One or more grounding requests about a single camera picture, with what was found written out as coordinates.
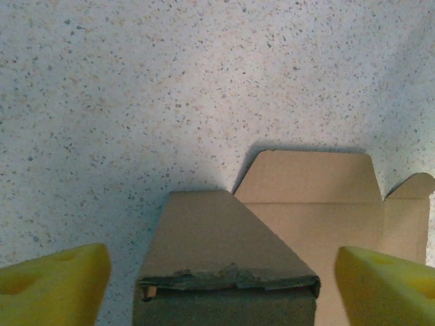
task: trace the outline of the box opening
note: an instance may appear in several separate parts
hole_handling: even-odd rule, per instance
[[[150,302],[158,299],[180,298],[180,297],[263,297],[273,295],[275,297],[294,295],[298,292],[307,291],[306,287],[294,287],[291,289],[273,289],[268,290],[264,288],[251,288],[251,289],[239,289],[236,285],[227,289],[213,289],[213,290],[179,290],[179,289],[165,289],[158,287],[144,287],[143,288],[143,302]]]

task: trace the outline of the box flap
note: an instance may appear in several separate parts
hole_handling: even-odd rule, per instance
[[[244,203],[380,202],[366,154],[263,151],[237,189]]]
[[[171,193],[139,275],[145,289],[319,294],[318,276],[227,191]]]
[[[390,191],[387,199],[427,199],[435,191],[435,179],[428,173],[416,173]]]

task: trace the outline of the open cardboard box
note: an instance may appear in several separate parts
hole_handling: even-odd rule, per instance
[[[133,324],[312,325],[312,268],[322,281],[315,324],[348,325],[338,248],[424,264],[434,190],[433,177],[416,174],[382,201],[370,156],[264,151],[236,191],[243,204],[222,191],[171,194],[137,280]]]

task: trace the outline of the cardboard box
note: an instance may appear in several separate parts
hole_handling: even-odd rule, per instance
[[[365,247],[421,264],[435,180],[411,176],[382,201],[370,156],[264,151],[235,196],[322,281],[318,326],[348,325],[334,279],[341,246]]]
[[[319,287],[229,192],[175,192],[141,267],[133,325],[313,325]]]

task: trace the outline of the granite countertop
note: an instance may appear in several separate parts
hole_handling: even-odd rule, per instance
[[[113,273],[98,325],[129,325],[171,190],[232,190],[276,148],[368,153],[384,195],[435,175],[433,9],[3,1],[0,266],[104,242]]]

